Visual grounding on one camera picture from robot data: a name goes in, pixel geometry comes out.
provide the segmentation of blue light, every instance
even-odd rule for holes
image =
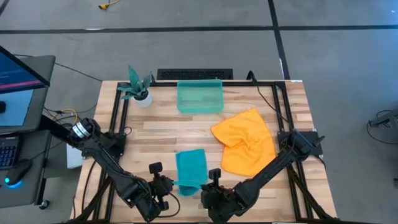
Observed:
[[[6,184],[6,187],[10,188],[10,189],[15,189],[17,187],[20,187],[21,185],[22,185],[22,180],[20,180],[18,183],[14,184],[14,185],[7,185]]]

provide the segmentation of monitor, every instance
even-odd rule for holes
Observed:
[[[0,46],[0,93],[50,86],[50,82]]]

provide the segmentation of potted plant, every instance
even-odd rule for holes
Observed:
[[[152,73],[141,80],[137,72],[129,65],[130,83],[121,83],[118,90],[125,91],[127,95],[122,96],[122,99],[128,100],[133,97],[134,101],[140,107],[147,107],[152,103],[152,95],[148,90]]]

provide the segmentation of caster wheel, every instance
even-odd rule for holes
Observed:
[[[50,205],[50,202],[48,200],[43,200],[42,204],[39,205],[39,209],[45,210],[49,205]]]

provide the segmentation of computer mouse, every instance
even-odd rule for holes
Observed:
[[[11,169],[8,170],[5,182],[7,185],[12,186],[17,184],[32,166],[30,159],[21,159]]]

